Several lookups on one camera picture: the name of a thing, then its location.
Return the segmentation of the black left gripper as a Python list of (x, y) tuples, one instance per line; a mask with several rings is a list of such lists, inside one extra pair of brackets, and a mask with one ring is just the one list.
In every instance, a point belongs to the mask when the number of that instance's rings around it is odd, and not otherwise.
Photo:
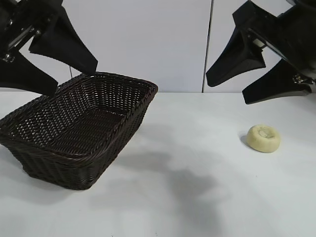
[(0, 86), (45, 96), (58, 82), (21, 53), (34, 35), (29, 51), (63, 62), (84, 74), (94, 74), (98, 61), (74, 30), (61, 0), (2, 0), (0, 2)]

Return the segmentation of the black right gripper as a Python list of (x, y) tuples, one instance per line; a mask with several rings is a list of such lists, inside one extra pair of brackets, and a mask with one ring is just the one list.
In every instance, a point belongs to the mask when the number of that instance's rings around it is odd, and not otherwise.
[(234, 13), (235, 26), (224, 51), (206, 72), (207, 85), (265, 68), (259, 40), (282, 59), (243, 91), (246, 104), (275, 98), (306, 96), (316, 78), (316, 2), (296, 0), (280, 14), (273, 14), (248, 0)]

